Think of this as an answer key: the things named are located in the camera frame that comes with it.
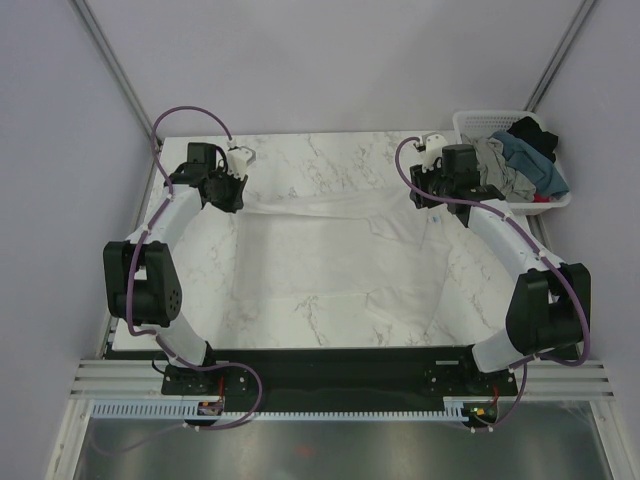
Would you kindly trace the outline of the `white t-shirt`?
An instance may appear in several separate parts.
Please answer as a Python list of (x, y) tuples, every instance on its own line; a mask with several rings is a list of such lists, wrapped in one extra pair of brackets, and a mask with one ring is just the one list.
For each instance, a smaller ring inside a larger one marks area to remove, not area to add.
[(457, 345), (454, 224), (399, 190), (251, 205), (237, 221), (222, 333), (236, 348)]

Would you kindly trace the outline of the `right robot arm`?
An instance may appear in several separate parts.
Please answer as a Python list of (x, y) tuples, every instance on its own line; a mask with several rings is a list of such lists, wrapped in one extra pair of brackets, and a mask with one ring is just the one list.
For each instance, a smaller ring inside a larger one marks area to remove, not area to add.
[(457, 371), (460, 386), (481, 393), (493, 383), (494, 372), (535, 358), (583, 364), (591, 350), (589, 270), (564, 262), (524, 229), (500, 190), (482, 184), (473, 146), (450, 144), (440, 135), (410, 141), (421, 161), (400, 175), (415, 206), (445, 205), (514, 281), (504, 328), (472, 347), (473, 359)]

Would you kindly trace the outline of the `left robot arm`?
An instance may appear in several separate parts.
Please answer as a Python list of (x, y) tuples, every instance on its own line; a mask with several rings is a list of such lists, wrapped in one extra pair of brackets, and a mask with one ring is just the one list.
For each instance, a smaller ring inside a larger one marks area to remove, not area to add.
[(172, 365), (186, 368), (185, 382), (208, 393), (219, 382), (209, 343), (182, 312), (183, 291), (172, 252), (187, 227), (208, 205), (235, 214), (254, 150), (230, 141), (228, 148), (202, 142), (187, 145), (186, 161), (164, 178), (155, 211), (123, 241), (103, 250), (108, 309), (123, 320), (133, 337), (151, 337)]

